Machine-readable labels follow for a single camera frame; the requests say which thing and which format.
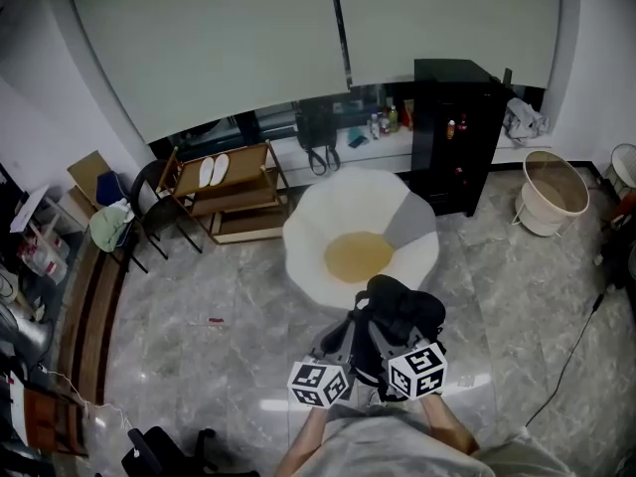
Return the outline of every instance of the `yellow cushion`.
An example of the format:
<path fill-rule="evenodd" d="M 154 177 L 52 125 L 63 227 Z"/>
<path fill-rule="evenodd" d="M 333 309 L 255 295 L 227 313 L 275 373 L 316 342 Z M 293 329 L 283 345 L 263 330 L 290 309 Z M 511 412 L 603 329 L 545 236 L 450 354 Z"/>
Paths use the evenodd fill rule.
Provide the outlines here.
<path fill-rule="evenodd" d="M 383 236 L 370 232 L 343 234 L 332 240 L 325 250 L 329 272 L 345 282 L 371 279 L 391 261 L 394 249 Z"/>

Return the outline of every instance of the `white roller blind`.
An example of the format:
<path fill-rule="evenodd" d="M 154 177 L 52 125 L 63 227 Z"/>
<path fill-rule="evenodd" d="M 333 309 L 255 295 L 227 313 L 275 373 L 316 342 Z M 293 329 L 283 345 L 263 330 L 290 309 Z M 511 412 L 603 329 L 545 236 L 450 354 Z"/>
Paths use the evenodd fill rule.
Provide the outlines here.
<path fill-rule="evenodd" d="M 558 0 L 340 0 L 354 84 L 413 79 L 414 59 L 469 59 L 546 87 Z"/>
<path fill-rule="evenodd" d="M 332 0 L 75 0 L 146 142 L 347 90 Z"/>

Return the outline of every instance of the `black bag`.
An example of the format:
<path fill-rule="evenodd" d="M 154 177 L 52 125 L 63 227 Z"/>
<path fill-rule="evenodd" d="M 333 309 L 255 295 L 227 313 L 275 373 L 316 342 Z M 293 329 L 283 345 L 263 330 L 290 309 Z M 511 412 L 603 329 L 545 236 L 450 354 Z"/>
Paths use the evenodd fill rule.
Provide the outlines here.
<path fill-rule="evenodd" d="M 296 110 L 296 127 L 298 128 L 298 143 L 307 152 L 309 167 L 315 175 L 324 175 L 327 168 L 332 171 L 340 169 L 340 157 L 336 152 L 336 122 L 329 102 L 323 100 L 300 101 Z M 327 162 L 314 150 L 321 146 L 325 147 Z"/>
<path fill-rule="evenodd" d="M 372 277 L 367 283 L 367 289 L 356 295 L 356 306 L 363 299 L 369 300 L 367 306 L 350 311 L 347 320 L 323 339 L 321 348 L 326 353 L 333 353 L 342 344 L 348 320 L 353 318 L 356 321 L 350 363 L 353 375 L 363 384 L 377 387 L 381 400 L 406 400 L 406 397 L 387 394 L 389 384 L 382 376 L 382 357 L 369 333 L 369 322 L 373 320 L 387 342 L 394 346 L 406 345 L 410 331 L 417 327 L 424 338 L 430 343 L 437 343 L 442 352 L 446 353 L 437 340 L 446 318 L 446 309 L 431 294 L 410 290 L 387 275 Z"/>

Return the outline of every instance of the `gray tile floor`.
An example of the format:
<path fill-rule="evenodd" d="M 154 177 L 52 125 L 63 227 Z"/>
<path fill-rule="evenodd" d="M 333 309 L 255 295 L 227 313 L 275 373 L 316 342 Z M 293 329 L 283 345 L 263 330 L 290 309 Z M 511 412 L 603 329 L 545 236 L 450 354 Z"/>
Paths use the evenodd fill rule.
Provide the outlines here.
<path fill-rule="evenodd" d="M 606 198 L 592 191 L 589 210 L 564 238 L 537 238 L 510 225 L 522 182 L 521 172 L 493 173 L 472 219 L 438 218 L 430 291 L 447 309 L 445 398 L 482 444 L 522 426 L 553 391 L 602 282 L 591 260 Z M 220 453 L 223 464 L 271 475 L 306 415 L 288 402 L 291 363 L 344 312 L 314 309 L 294 291 L 282 241 L 213 246 L 191 233 L 202 255 L 172 233 L 160 242 L 167 261 L 147 244 L 138 248 L 150 273 L 131 265 L 126 276 L 106 399 L 142 430 L 163 426 L 186 451 L 200 428 L 212 427 L 232 456 Z M 357 387 L 353 401 L 364 403 L 367 393 Z M 634 398 L 636 329 L 617 292 L 592 318 L 558 394 L 530 430 L 578 475 L 610 475 L 636 444 Z M 117 412 L 93 412 L 88 445 L 82 473 L 123 473 L 119 460 L 130 445 Z"/>

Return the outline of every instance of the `chair leg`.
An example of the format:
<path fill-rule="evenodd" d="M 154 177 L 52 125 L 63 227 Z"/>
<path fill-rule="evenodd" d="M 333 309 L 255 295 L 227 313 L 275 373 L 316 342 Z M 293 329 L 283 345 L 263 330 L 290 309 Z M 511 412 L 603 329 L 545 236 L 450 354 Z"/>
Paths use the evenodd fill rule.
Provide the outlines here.
<path fill-rule="evenodd" d="M 144 272 L 148 273 L 148 269 L 139 262 L 139 260 L 135 257 L 134 254 L 130 255 L 130 259 L 132 259 L 135 263 L 137 263 L 137 266 L 141 268 Z"/>
<path fill-rule="evenodd" d="M 195 460 L 198 465 L 208 467 L 210 470 L 217 471 L 219 468 L 213 462 L 208 461 L 204 455 L 204 446 L 207 438 L 214 438 L 217 434 L 213 429 L 202 429 L 197 436 L 197 446 L 195 448 Z"/>
<path fill-rule="evenodd" d="M 168 259 L 168 254 L 166 254 L 163 250 L 161 250 L 161 247 L 159 247 L 159 245 L 157 245 L 151 237 L 148 237 L 148 241 L 152 243 L 154 248 L 159 251 L 159 254 L 163 256 L 163 259 Z"/>
<path fill-rule="evenodd" d="M 119 266 L 121 266 L 121 260 L 117 256 L 115 256 L 112 252 L 110 252 L 109 255 Z"/>
<path fill-rule="evenodd" d="M 190 237 L 188 237 L 188 234 L 186 234 L 186 232 L 184 231 L 183 228 L 181 228 L 177 223 L 175 223 L 175 226 L 177 227 L 177 230 L 179 230 L 179 232 L 181 233 L 182 236 L 184 236 L 186 238 L 186 240 L 190 243 L 190 245 L 196 249 L 199 254 L 202 254 L 203 251 L 201 250 L 200 247 L 198 247 L 194 242 L 192 242 L 192 239 Z"/>

